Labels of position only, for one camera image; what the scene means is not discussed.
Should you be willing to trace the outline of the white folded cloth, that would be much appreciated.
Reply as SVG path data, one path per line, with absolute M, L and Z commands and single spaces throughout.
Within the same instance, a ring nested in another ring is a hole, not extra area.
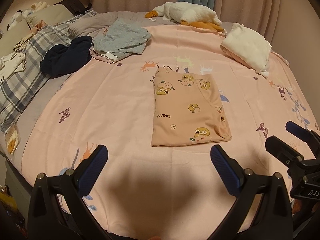
M 263 35 L 240 23 L 233 23 L 221 45 L 247 62 L 256 73 L 268 78 L 272 46 Z

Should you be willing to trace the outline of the plaid grey pillow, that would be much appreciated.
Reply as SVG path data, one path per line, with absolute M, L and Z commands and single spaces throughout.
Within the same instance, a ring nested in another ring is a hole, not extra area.
M 27 43 L 24 50 L 25 70 L 1 82 L 1 132 L 7 132 L 17 122 L 35 94 L 48 81 L 49 76 L 40 71 L 40 62 L 47 51 L 58 44 L 70 45 L 73 37 L 68 31 L 69 26 L 96 14 L 96 11 L 89 9 L 83 15 L 56 26 L 48 25 Z

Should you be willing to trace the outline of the grey folded garment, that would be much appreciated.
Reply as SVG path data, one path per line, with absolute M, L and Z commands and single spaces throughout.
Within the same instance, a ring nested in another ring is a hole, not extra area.
M 135 23 L 117 19 L 103 35 L 93 38 L 93 48 L 99 53 L 112 53 L 118 61 L 132 55 L 141 55 L 152 35 Z

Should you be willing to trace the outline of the dark navy garment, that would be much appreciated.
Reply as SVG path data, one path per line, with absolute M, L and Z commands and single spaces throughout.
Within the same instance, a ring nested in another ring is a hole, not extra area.
M 45 54 L 40 70 L 53 78 L 77 72 L 91 60 L 91 46 L 90 36 L 75 38 L 68 47 L 63 44 L 55 45 Z

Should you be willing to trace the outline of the pink cartoon print baby garment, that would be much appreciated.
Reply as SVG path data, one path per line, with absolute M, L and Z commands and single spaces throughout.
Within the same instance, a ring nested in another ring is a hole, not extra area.
M 152 146 L 189 146 L 232 138 L 213 76 L 159 68 L 154 80 Z

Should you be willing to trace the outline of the white goose plush toy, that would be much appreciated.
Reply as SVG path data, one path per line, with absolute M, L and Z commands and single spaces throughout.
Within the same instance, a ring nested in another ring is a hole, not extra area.
M 180 25 L 192 25 L 198 28 L 214 29 L 226 34 L 221 27 L 217 13 L 207 6 L 188 2 L 166 2 L 145 14 L 145 18 L 161 17 L 164 21 L 173 21 Z

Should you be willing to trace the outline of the white printed garment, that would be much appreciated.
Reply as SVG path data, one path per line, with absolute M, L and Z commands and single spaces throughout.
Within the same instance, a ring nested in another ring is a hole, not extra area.
M 25 53 L 13 52 L 1 57 L 1 83 L 13 76 L 15 73 L 25 70 Z

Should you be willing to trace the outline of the pink printed duvet cover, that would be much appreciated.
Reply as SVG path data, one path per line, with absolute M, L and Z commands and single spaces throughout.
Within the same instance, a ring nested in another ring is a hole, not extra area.
M 29 137 L 22 175 L 31 184 L 39 173 L 57 176 L 105 145 L 108 162 L 85 198 L 104 229 L 136 239 L 206 239 L 234 197 L 212 165 L 211 144 L 151 146 L 157 69 L 178 72 L 171 92 L 185 87 L 188 74 L 199 76 L 196 84 L 213 78 L 232 135 L 222 148 L 257 174 L 281 173 L 287 187 L 286 167 L 265 150 L 265 140 L 275 135 L 312 158 L 285 124 L 319 131 L 319 122 L 278 54 L 271 53 L 265 78 L 227 57 L 218 33 L 179 25 L 148 30 L 143 54 L 118 64 L 92 59 L 63 84 Z

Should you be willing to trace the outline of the beige pillow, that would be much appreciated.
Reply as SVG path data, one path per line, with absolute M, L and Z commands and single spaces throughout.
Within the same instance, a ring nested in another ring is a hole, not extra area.
M 44 21 L 47 25 L 57 25 L 73 17 L 73 14 L 64 5 L 57 4 L 34 12 L 28 15 L 25 20 L 29 27 L 33 28 L 40 21 Z

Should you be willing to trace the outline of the pink folded garment under white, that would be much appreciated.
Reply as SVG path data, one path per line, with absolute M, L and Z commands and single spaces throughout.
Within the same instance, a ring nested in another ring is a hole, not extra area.
M 231 59 L 234 59 L 236 62 L 248 67 L 248 68 L 252 68 L 247 62 L 245 62 L 243 59 L 241 59 L 238 55 L 234 54 L 233 52 L 231 52 L 230 50 L 228 50 L 227 48 L 225 48 L 224 46 L 220 46 L 221 50 Z

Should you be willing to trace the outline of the pink garment under grey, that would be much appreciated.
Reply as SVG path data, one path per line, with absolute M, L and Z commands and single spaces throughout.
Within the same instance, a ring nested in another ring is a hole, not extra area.
M 100 61 L 104 61 L 107 63 L 116 63 L 118 61 L 118 57 L 112 53 L 99 53 L 97 51 L 94 50 L 93 47 L 90 48 L 90 55 L 91 57 L 100 60 Z

